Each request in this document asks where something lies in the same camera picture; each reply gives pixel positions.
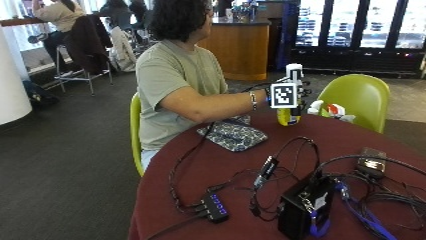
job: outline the yellow-green chair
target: yellow-green chair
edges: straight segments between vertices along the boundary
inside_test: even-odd
[[[356,115],[354,124],[383,133],[389,94],[389,86],[381,79],[349,74],[329,83],[318,100],[341,105],[346,115]]]
[[[139,174],[144,175],[144,168],[141,165],[141,141],[139,139],[139,120],[141,113],[141,100],[139,98],[139,93],[135,93],[131,102],[131,137],[132,137],[132,151],[133,160]]]

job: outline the display fridge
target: display fridge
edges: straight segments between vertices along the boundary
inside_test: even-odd
[[[301,0],[292,62],[304,69],[419,74],[425,0]]]

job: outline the patterned pouch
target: patterned pouch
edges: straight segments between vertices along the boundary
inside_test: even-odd
[[[233,152],[241,152],[268,139],[264,132],[250,127],[250,116],[237,116],[214,122],[206,138]],[[209,127],[197,129],[205,135]]]

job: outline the round table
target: round table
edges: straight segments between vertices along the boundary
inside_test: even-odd
[[[277,122],[276,111],[262,110],[253,112],[252,126],[266,133],[269,139],[265,142],[244,152],[230,152],[208,140],[178,166],[176,191],[184,204],[198,202],[208,186],[226,182],[241,170],[260,170],[268,156],[274,155],[282,145],[297,136],[314,140],[320,148],[321,162],[338,156],[360,154],[362,147],[372,147],[385,151],[387,157],[426,170],[426,158],[409,146],[386,138],[382,134],[340,120],[304,115],[298,124],[285,127]],[[166,227],[186,221],[193,216],[190,213],[180,213],[176,209],[169,193],[169,172],[177,159],[201,140],[201,136],[196,133],[197,128],[200,126],[180,134],[152,159],[137,189],[129,231],[129,239],[132,240],[147,239]],[[298,146],[300,144],[296,142],[281,153],[280,166],[292,168]],[[313,171],[314,165],[313,150],[304,147],[294,175],[304,178]],[[324,171],[348,173],[354,168],[356,159],[345,159],[326,165]],[[425,186],[425,176],[397,164],[387,164],[386,176],[415,186]],[[244,188],[253,187],[256,177],[254,174],[244,174],[241,178],[236,178],[230,186],[217,192],[229,212],[228,221],[214,224],[206,219],[196,219],[178,228],[165,231],[155,239],[288,239],[278,231],[277,220],[265,222],[254,217],[249,210],[252,194]],[[277,206],[280,195],[294,184],[293,178],[285,178],[278,184],[268,184],[268,186],[265,184],[258,192],[262,205]],[[373,210],[383,224],[401,223],[405,220],[415,222],[410,207],[398,204],[390,206],[379,204],[379,206],[374,206]],[[349,212],[340,194],[334,195],[330,223],[330,229],[324,239],[377,239]],[[393,225],[389,230],[393,231],[398,239],[423,239],[426,236],[425,229],[409,231]]]

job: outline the bracelet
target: bracelet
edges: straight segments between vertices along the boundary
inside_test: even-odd
[[[270,86],[268,86],[268,87],[265,88],[265,92],[266,92],[266,101],[268,101],[268,104],[269,104],[269,106],[270,106]]]
[[[252,91],[249,93],[250,93],[250,97],[252,97],[253,111],[256,111],[256,109],[257,109],[256,95]]]

